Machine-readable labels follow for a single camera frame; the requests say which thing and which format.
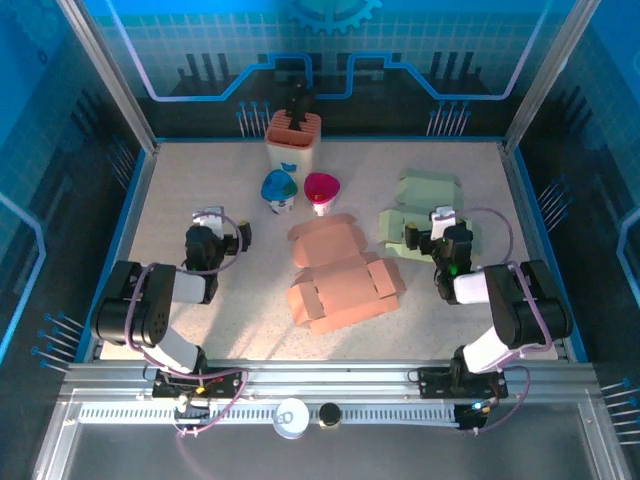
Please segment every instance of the orange cardboard box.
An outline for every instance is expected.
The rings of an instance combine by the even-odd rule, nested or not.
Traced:
[[[349,214],[320,217],[289,231],[293,261],[304,268],[287,290],[296,325],[322,334],[400,308],[398,266],[364,252],[367,239]]]

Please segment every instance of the cable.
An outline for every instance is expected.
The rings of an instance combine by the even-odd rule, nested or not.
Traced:
[[[247,378],[249,376],[248,375],[248,371],[245,370],[245,369],[238,368],[238,369],[231,369],[231,370],[225,370],[224,372],[220,372],[222,374],[229,375],[230,373],[235,373],[237,371],[243,372],[244,375],[243,375],[242,383],[240,384],[240,388],[238,388],[238,391],[236,392],[234,397],[231,399],[231,401],[222,409],[222,411],[220,411],[220,413],[218,415],[215,416],[215,418],[213,420],[211,420],[206,425],[196,426],[196,427],[193,427],[192,429],[187,429],[187,428],[180,429],[176,425],[176,428],[182,433],[182,436],[193,435],[194,437],[197,437],[198,434],[209,430],[216,423],[218,423],[220,420],[222,420],[224,418],[224,416],[229,412],[229,410],[231,410],[231,408],[235,405],[235,403],[238,401],[238,399],[242,396],[242,393],[244,392],[244,389],[247,386]]]
[[[213,275],[219,272],[222,272],[223,270],[226,270],[227,268],[229,268],[231,265],[233,265],[237,260],[238,257],[242,254],[242,247],[243,247],[243,238],[242,238],[242,232],[240,231],[240,228],[238,227],[238,225],[236,225],[236,223],[231,220],[228,216],[226,216],[224,213],[218,213],[218,212],[200,212],[198,214],[196,214],[193,218],[200,218],[200,217],[205,217],[205,216],[209,216],[209,215],[213,215],[215,217],[220,217],[222,218],[222,220],[228,222],[233,229],[235,230],[236,236],[238,238],[238,251],[236,252],[236,255],[231,259],[231,261],[229,261],[228,263],[226,263],[225,265],[222,265],[216,269],[213,270],[206,270],[206,271],[190,271],[190,270],[185,270],[183,268],[177,268],[177,271],[186,273],[188,275]],[[213,380],[215,378],[219,378],[219,377],[224,377],[227,375],[231,375],[233,373],[238,373],[241,372],[243,373],[243,380],[242,380],[242,384],[240,385],[240,388],[238,388],[238,391],[236,392],[236,395],[231,399],[231,401],[227,404],[227,406],[220,412],[220,414],[218,416],[216,416],[216,418],[214,418],[211,422],[209,422],[207,425],[203,426],[203,427],[199,427],[199,428],[194,428],[191,431],[185,431],[183,432],[183,435],[185,434],[192,434],[194,436],[197,436],[198,433],[200,432],[204,432],[205,430],[208,430],[209,428],[211,428],[213,425],[215,425],[216,423],[218,423],[220,421],[220,419],[227,414],[227,412],[229,410],[231,410],[231,408],[233,407],[233,405],[238,401],[238,399],[240,398],[240,396],[242,395],[242,392],[245,389],[245,386],[247,384],[247,378],[249,375],[249,371],[245,368],[232,368],[232,369],[228,369],[228,370],[224,370],[222,372],[217,372],[217,373],[207,373],[207,374],[193,374],[193,373],[182,373],[182,372],[178,372],[172,368],[167,367],[167,365],[163,365],[162,363],[156,361],[154,358],[152,358],[151,356],[149,356],[147,354],[147,352],[145,352],[142,347],[136,345],[133,342],[133,332],[131,329],[131,326],[133,324],[133,314],[135,312],[135,307],[136,304],[138,302],[138,299],[140,298],[140,292],[142,291],[142,286],[144,285],[144,280],[147,277],[147,275],[149,275],[149,273],[153,270],[154,266],[157,265],[157,263],[150,263],[149,265],[145,266],[142,269],[142,272],[140,273],[140,276],[138,277],[138,280],[136,281],[135,287],[133,289],[133,294],[131,295],[131,300],[129,302],[129,307],[127,308],[127,316],[125,317],[125,321],[124,321],[124,340],[125,340],[125,344],[127,345],[127,347],[129,347],[131,350],[135,351],[135,352],[139,352],[142,353],[142,355],[144,356],[144,359],[150,363],[151,365],[154,365],[162,370],[168,371],[171,375],[178,377],[178,378],[185,378],[185,379],[190,379],[190,380]]]
[[[531,308],[531,311],[533,312],[533,316],[535,317],[536,322],[538,323],[538,327],[540,327],[540,330],[542,330],[542,335],[544,336],[544,345],[542,347],[538,347],[538,346],[526,347],[521,351],[521,353],[524,354],[524,353],[534,352],[534,351],[547,352],[551,350],[551,348],[553,347],[551,334],[549,333],[547,324],[544,322],[544,319],[542,318],[542,314],[540,313],[540,309],[538,309],[538,306],[536,305],[536,301],[533,298],[533,295],[531,294],[531,289],[529,289],[529,285],[527,284],[527,280],[524,277],[524,273],[522,272],[520,265],[518,265],[516,262],[512,260],[509,260],[511,258],[511,254],[513,253],[514,236],[513,236],[513,227],[511,226],[511,223],[509,222],[507,217],[505,217],[499,211],[494,210],[493,208],[474,207],[474,208],[468,208],[466,210],[461,210],[459,212],[455,212],[440,218],[442,220],[447,220],[449,218],[458,218],[462,215],[468,215],[470,213],[475,213],[475,212],[493,213],[494,215],[500,217],[500,219],[502,219],[502,221],[506,225],[507,230],[509,231],[509,248],[507,249],[507,254],[505,255],[502,262],[500,263],[504,263],[508,266],[513,267],[513,270],[515,271],[516,276],[518,277],[518,281],[520,282],[520,286],[522,287],[522,291],[524,292],[524,296],[527,299],[527,303],[529,304],[529,308]]]
[[[529,372],[529,369],[527,367],[524,367],[522,365],[515,365],[513,367],[506,367],[504,370],[524,370],[525,375],[527,376],[527,383],[524,386],[524,391],[522,392],[522,395],[518,399],[518,403],[516,403],[514,407],[511,410],[509,410],[509,413],[507,413],[500,420],[484,428],[474,428],[473,431],[475,432],[476,435],[490,432],[491,430],[495,430],[496,428],[498,428],[500,425],[505,424],[520,409],[520,407],[524,403],[524,400],[527,398],[527,395],[529,394],[529,387],[531,387],[531,372]]]
[[[244,247],[244,239],[242,238],[242,232],[240,231],[240,227],[238,227],[238,225],[236,225],[236,223],[233,220],[231,220],[229,217],[227,217],[224,213],[198,212],[193,216],[193,219],[195,220],[196,218],[208,217],[209,215],[213,215],[214,217],[220,217],[222,220],[224,220],[225,222],[227,222],[229,225],[233,227],[233,230],[236,233],[236,237],[238,238],[238,251],[228,263],[221,265],[218,268],[214,268],[213,270],[204,270],[204,271],[194,272],[192,270],[187,270],[185,268],[177,268],[176,270],[178,270],[179,272],[186,273],[187,275],[213,275],[214,273],[220,273],[223,270],[226,270],[227,268],[229,268],[231,265],[236,263],[236,261],[238,260],[238,257],[242,255],[242,247]]]
[[[536,301],[533,298],[533,295],[531,294],[531,289],[527,284],[527,280],[524,278],[524,273],[522,272],[520,265],[518,265],[514,261],[507,262],[507,265],[513,267],[514,272],[516,272],[516,276],[518,277],[518,281],[520,282],[520,286],[522,287],[524,296],[527,299],[529,308],[531,308],[531,311],[533,312],[533,316],[535,317],[536,322],[538,323],[538,327],[540,327],[540,330],[542,330],[542,335],[544,336],[544,346],[526,347],[522,350],[522,353],[533,352],[533,351],[548,352],[549,350],[551,350],[551,347],[553,347],[553,341],[551,340],[551,333],[549,333],[547,324],[544,322],[544,319],[542,318],[542,314],[540,313],[540,309],[538,308],[538,305],[536,305]]]
[[[509,222],[507,217],[505,217],[499,211],[497,211],[497,210],[495,210],[493,208],[489,208],[489,207],[473,207],[473,208],[467,208],[465,210],[460,210],[459,212],[455,212],[455,213],[452,213],[452,214],[449,214],[449,215],[445,215],[444,217],[440,217],[440,220],[448,220],[450,218],[458,218],[458,217],[461,217],[463,215],[468,215],[470,213],[476,213],[476,212],[493,213],[494,215],[500,217],[500,219],[507,226],[507,230],[509,231],[509,248],[507,250],[507,254],[505,255],[504,259],[500,262],[500,263],[507,263],[509,261],[509,259],[511,258],[511,254],[513,253],[513,242],[514,242],[513,227],[511,226],[511,223]]]
[[[238,251],[236,253],[236,255],[225,265],[222,265],[218,268],[215,268],[213,270],[205,270],[205,271],[190,271],[190,270],[186,270],[183,268],[177,268],[176,270],[182,273],[186,273],[187,275],[213,275],[215,273],[219,273],[222,272],[223,270],[226,270],[227,268],[229,268],[231,265],[233,265],[237,260],[238,257],[242,254],[242,247],[244,246],[243,243],[243,238],[242,238],[242,232],[240,231],[240,228],[238,227],[238,225],[236,225],[236,223],[231,220],[229,217],[227,217],[224,213],[218,213],[218,212],[200,212],[197,213],[193,218],[200,218],[200,217],[206,217],[209,215],[213,215],[214,217],[220,217],[222,218],[222,220],[228,222],[233,229],[235,230],[236,236],[238,237]],[[135,306],[136,303],[138,302],[138,299],[140,298],[140,292],[142,290],[142,286],[144,285],[144,279],[147,277],[147,275],[149,275],[149,272],[151,272],[151,270],[153,270],[153,267],[157,265],[156,263],[150,263],[149,265],[145,266],[142,269],[142,272],[140,273],[140,276],[138,277],[138,281],[136,282],[136,285],[133,289],[133,295],[131,295],[131,301],[129,302],[129,308],[127,308],[127,316],[125,317],[125,321],[124,321],[124,341],[127,345],[127,347],[129,347],[131,350],[135,351],[135,352],[142,352],[142,348],[134,345],[133,343],[133,332],[131,331],[131,324],[133,323],[133,314],[135,312]]]

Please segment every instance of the transparent panel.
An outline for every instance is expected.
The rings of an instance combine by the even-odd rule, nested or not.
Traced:
[[[504,135],[573,1],[86,4],[158,136],[262,136],[306,78],[325,135],[454,137]]]
[[[636,1],[602,1],[521,143],[540,230],[548,234],[586,353],[603,385],[627,377],[632,387],[640,381],[638,19]],[[620,431],[637,430],[629,400],[624,394],[608,400],[621,403],[612,412],[630,411],[631,426]]]
[[[140,147],[55,2],[2,4],[0,61],[0,476],[27,478]]]

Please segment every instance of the light green box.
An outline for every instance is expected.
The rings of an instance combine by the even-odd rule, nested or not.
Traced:
[[[462,184],[455,176],[441,172],[426,172],[408,168],[400,173],[396,186],[395,207],[378,216],[378,241],[385,244],[385,254],[423,262],[431,262],[430,255],[422,255],[420,250],[409,250],[404,241],[404,227],[414,223],[418,230],[431,230],[431,213],[437,207],[450,205],[454,210],[462,210]],[[465,219],[467,228],[471,222]],[[474,242],[472,251],[479,252],[479,242]]]

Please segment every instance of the speckled tabletop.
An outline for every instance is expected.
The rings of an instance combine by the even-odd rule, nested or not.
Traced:
[[[486,206],[504,213],[514,227],[512,258],[528,258],[496,144],[323,140],[315,169],[342,184],[332,213],[354,215],[369,240],[368,250],[382,254],[376,243],[378,213],[394,204],[398,173],[407,167],[457,175],[465,207]],[[201,345],[208,358],[448,359],[458,346],[490,327],[488,304],[448,305],[433,285],[433,264],[405,259],[396,259],[407,285],[399,310],[322,336],[295,327],[285,291],[298,269],[286,234],[314,217],[301,194],[292,212],[271,213],[260,197],[268,172],[262,143],[163,144],[160,150],[131,260],[179,265],[185,258],[190,215],[206,206],[223,205],[231,218],[250,221],[253,230],[251,249],[220,274],[210,305],[172,306],[171,325]],[[477,264],[500,261],[508,244],[506,228],[490,215],[474,221],[484,245]],[[107,344],[102,358],[135,354]],[[557,357],[552,351],[542,358]]]

